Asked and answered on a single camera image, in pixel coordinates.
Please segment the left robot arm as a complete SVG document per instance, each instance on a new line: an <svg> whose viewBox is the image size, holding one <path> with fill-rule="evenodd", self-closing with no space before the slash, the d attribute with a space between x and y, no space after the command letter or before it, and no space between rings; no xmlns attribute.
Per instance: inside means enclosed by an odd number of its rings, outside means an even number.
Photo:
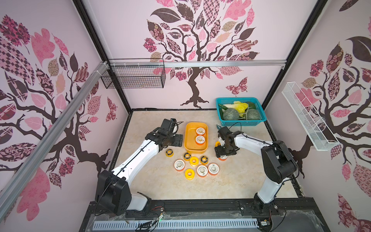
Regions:
<svg viewBox="0 0 371 232"><path fill-rule="evenodd" d="M141 169L164 148L181 147L183 135L173 132L147 134L138 149L112 171L104 170L98 176L96 202L108 212L119 216L128 210L146 211L151 200L143 194L135 194L130 185Z"/></svg>

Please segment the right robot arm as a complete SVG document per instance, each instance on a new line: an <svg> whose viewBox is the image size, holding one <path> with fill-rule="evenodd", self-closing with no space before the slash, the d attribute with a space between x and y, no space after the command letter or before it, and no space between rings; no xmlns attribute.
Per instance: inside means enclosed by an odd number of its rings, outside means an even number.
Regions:
<svg viewBox="0 0 371 232"><path fill-rule="evenodd" d="M214 148L216 157L225 160L236 155L240 149L249 150L262 158L266 178L252 204L254 211L262 215L273 207L276 194L298 170L298 165L283 141L264 141L239 130L231 132L228 127L219 125L218 142Z"/></svg>

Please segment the yellow plastic storage box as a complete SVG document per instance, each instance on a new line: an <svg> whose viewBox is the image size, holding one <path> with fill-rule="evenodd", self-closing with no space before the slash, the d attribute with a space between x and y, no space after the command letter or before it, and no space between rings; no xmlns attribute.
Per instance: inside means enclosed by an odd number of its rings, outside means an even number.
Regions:
<svg viewBox="0 0 371 232"><path fill-rule="evenodd" d="M185 128L184 147L191 154L203 154L208 149L208 126L202 122L190 122Z"/></svg>

